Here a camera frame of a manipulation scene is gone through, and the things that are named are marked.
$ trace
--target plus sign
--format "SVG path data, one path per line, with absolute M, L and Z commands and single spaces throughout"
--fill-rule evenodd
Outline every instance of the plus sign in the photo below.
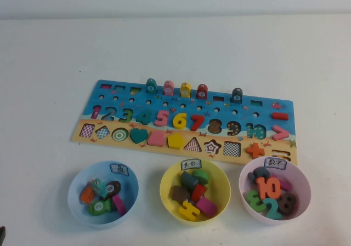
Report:
M 252 159 L 258 158 L 258 156 L 264 155 L 264 149 L 259 148 L 257 143 L 253 143 L 252 147 L 246 148 L 246 153 L 252 155 Z

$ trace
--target plastic bowl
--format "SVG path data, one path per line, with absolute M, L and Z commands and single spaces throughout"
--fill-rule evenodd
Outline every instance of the plastic bowl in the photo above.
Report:
M 182 164 L 184 165 L 185 162 L 190 163 L 191 161 L 196 161 L 196 164 L 200 164 L 201 169 L 207 171 L 210 175 L 210 181 L 206 185 L 208 190 L 205 193 L 205 197 L 218 207 L 217 215 L 213 218 L 209 219 L 203 214 L 200 214 L 200 217 L 198 217 L 196 221 L 186 220 L 178 213 L 178 209 L 181 205 L 177 201 L 171 199 L 172 187 L 174 185 L 181 185 L 180 175 L 183 172 Z M 186 171 L 191 174 L 196 169 L 199 168 L 186 169 Z M 225 211 L 230 201 L 230 183 L 227 175 L 212 162 L 200 159 L 187 159 L 178 162 L 167 169 L 161 180 L 160 196 L 163 205 L 173 217 L 187 226 L 198 227 L 209 223 Z
M 121 216 L 117 210 L 107 212 L 101 216 L 91 216 L 89 214 L 88 206 L 80 201 L 80 195 L 87 184 L 95 178 L 99 178 L 105 183 L 114 180 L 121 183 L 121 191 L 118 195 L 127 209 L 124 216 Z M 103 161 L 91 165 L 76 175 L 68 191 L 68 206 L 73 216 L 80 221 L 96 228 L 110 228 L 128 217 L 137 200 L 138 192 L 138 179 L 133 170 L 120 162 Z
M 248 179 L 247 174 L 253 172 L 258 167 L 266 167 L 271 175 L 275 175 L 282 181 L 288 181 L 292 185 L 290 193 L 294 194 L 297 199 L 292 215 L 283 216 L 282 220 L 269 219 L 263 215 L 266 213 L 257 213 L 246 202 L 246 193 L 254 189 L 257 190 L 257 185 Z M 311 200 L 311 188 L 305 175 L 294 164 L 277 157 L 259 157 L 246 164 L 239 176 L 239 190 L 247 212 L 254 219 L 269 225 L 279 225 L 295 219 L 306 211 Z

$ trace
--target blue bowl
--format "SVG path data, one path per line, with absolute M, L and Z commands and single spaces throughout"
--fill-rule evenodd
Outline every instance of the blue bowl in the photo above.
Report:
M 107 212 L 101 216 L 91 216 L 88 212 L 88 205 L 80 201 L 80 196 L 84 188 L 93 179 L 99 178 L 108 183 L 117 180 L 121 183 L 121 197 L 127 213 L 121 216 L 117 210 Z M 73 179 L 68 191 L 68 206 L 74 217 L 96 228 L 111 228 L 121 223 L 129 215 L 134 206 L 139 192 L 138 179 L 133 170 L 116 161 L 103 161 L 91 165 L 81 171 Z

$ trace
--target green heart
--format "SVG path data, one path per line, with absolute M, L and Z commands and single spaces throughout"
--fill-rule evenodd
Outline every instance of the green heart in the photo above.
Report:
M 133 128 L 130 132 L 131 139 L 138 144 L 148 138 L 149 133 L 146 129 Z

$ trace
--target checkered square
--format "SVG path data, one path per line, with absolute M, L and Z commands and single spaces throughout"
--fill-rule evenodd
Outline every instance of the checkered square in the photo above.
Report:
M 224 142 L 224 150 L 223 155 L 232 156 L 232 157 L 240 157 L 241 154 L 241 144 L 234 142 Z
M 201 152 L 201 147 L 199 145 L 199 142 L 197 142 L 196 138 L 193 138 L 190 140 L 189 143 L 184 147 L 184 150 L 189 150 L 189 151 L 196 151 L 196 152 Z
M 94 130 L 94 125 L 93 124 L 84 124 L 81 133 L 79 136 L 84 137 L 84 138 L 89 138 L 92 136 L 93 130 Z
M 102 139 L 105 136 L 107 136 L 110 133 L 110 131 L 107 129 L 106 126 L 103 126 L 100 129 L 96 130 L 95 133 L 97 134 L 99 139 Z

